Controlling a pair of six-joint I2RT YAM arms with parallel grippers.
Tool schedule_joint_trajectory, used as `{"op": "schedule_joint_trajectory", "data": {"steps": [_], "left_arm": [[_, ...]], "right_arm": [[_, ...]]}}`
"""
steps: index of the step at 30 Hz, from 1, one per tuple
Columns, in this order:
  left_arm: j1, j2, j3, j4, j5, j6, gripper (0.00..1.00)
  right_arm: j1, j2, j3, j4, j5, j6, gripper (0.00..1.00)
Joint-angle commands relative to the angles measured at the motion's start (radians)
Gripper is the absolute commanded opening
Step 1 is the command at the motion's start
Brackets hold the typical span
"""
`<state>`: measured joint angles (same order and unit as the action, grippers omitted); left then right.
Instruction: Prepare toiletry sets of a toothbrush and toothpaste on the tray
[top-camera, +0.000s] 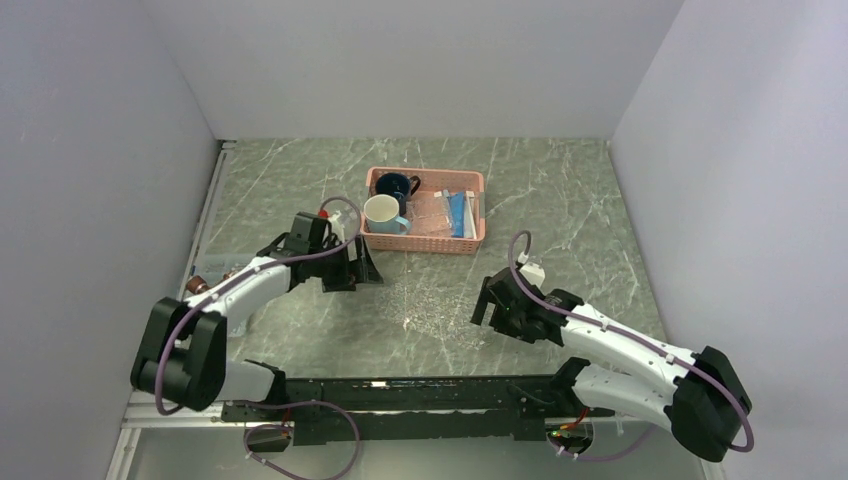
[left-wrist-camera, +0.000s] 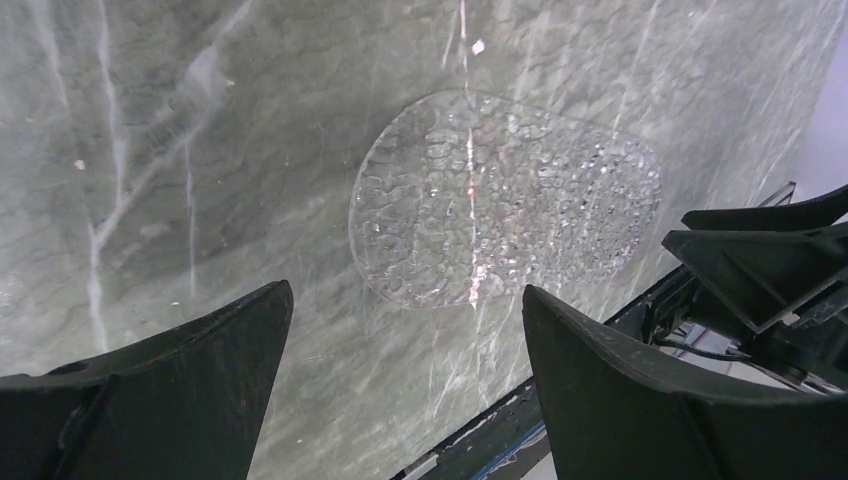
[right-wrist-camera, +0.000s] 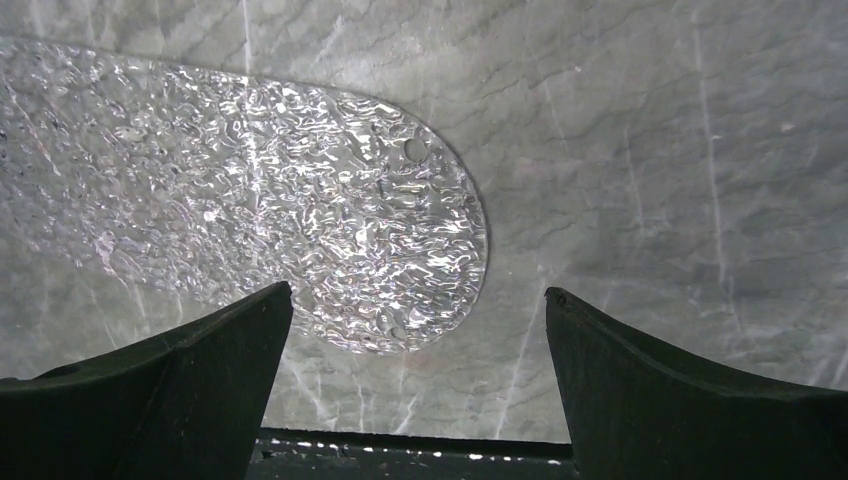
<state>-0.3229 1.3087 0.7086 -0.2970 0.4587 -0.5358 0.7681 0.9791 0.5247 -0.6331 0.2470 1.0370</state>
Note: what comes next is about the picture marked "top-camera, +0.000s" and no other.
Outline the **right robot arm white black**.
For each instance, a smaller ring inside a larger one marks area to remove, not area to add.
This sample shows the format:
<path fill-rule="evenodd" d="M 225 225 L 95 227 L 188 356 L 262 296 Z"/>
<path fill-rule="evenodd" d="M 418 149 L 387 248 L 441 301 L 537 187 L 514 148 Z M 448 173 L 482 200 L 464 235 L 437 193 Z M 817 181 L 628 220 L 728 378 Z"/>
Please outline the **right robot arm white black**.
<path fill-rule="evenodd" d="M 543 294 L 543 279 L 531 264 L 485 277 L 471 321 L 526 343 L 549 341 L 584 354 L 569 358 L 549 383 L 557 411 L 605 409 L 635 417 L 714 463 L 730 450 L 752 450 L 752 402 L 722 351 L 695 352 L 653 339 L 575 294 Z M 595 364 L 588 355 L 603 362 Z"/>

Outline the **light blue white mug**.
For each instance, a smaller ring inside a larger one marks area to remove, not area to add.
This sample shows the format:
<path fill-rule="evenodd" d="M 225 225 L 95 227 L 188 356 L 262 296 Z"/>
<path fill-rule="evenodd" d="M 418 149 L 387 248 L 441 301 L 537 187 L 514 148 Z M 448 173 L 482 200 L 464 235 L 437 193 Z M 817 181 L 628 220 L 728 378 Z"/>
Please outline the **light blue white mug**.
<path fill-rule="evenodd" d="M 370 197 L 363 206 L 368 231 L 374 234 L 406 235 L 411 223 L 400 214 L 398 200 L 390 195 Z"/>

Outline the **clear acrylic toothbrush holder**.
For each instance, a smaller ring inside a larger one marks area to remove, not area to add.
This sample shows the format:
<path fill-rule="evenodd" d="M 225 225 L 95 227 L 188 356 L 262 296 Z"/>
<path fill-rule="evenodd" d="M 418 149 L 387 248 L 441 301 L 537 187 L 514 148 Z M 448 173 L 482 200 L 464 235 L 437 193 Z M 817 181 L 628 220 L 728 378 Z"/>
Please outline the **clear acrylic toothbrush holder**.
<path fill-rule="evenodd" d="M 449 202 L 444 197 L 412 201 L 407 206 L 410 234 L 425 237 L 451 237 L 453 219 Z"/>

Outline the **clear textured oval tray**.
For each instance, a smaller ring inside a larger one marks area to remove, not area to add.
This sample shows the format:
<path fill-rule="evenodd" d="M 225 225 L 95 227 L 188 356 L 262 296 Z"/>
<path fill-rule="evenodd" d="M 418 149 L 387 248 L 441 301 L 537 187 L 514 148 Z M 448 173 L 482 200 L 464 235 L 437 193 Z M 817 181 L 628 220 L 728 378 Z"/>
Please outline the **clear textured oval tray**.
<path fill-rule="evenodd" d="M 470 322 L 475 300 L 467 287 L 397 279 L 375 292 L 378 312 L 406 331 L 471 349 L 486 343 L 486 337 Z"/>

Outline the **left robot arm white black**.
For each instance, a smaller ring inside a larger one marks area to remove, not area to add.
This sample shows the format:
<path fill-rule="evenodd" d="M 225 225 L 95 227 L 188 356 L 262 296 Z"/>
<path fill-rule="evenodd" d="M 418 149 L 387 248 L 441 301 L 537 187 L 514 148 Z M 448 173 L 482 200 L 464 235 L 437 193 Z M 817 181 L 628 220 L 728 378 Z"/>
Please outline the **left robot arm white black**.
<path fill-rule="evenodd" d="M 279 417 L 288 402 L 284 371 L 258 361 L 229 360 L 229 328 L 312 278 L 323 292 L 381 284 L 358 227 L 358 221 L 344 221 L 339 212 L 300 212 L 289 231 L 235 274 L 185 300 L 159 300 L 130 373 L 132 387 L 152 394 L 164 415 L 171 412 L 166 402 L 202 411 L 218 401 L 235 401 L 247 403 L 261 419 Z"/>

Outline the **pink perforated plastic basket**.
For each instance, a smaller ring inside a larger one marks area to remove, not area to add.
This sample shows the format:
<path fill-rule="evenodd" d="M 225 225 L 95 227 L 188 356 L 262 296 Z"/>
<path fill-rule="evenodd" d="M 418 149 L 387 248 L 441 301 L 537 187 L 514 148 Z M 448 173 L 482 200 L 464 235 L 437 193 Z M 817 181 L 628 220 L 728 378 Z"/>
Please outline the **pink perforated plastic basket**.
<path fill-rule="evenodd" d="M 371 249 L 444 254 L 473 254 L 479 249 L 486 236 L 485 181 L 480 172 L 377 166 L 370 168 L 366 174 L 365 185 L 369 194 L 375 193 L 378 178 L 387 173 L 400 173 L 407 177 L 418 176 L 423 181 L 423 185 L 412 195 L 414 200 L 433 196 L 435 193 L 444 190 L 450 194 L 473 192 L 470 207 L 471 220 L 474 223 L 474 236 L 472 238 L 459 238 L 371 233 L 365 221 L 362 221 L 363 236 Z"/>

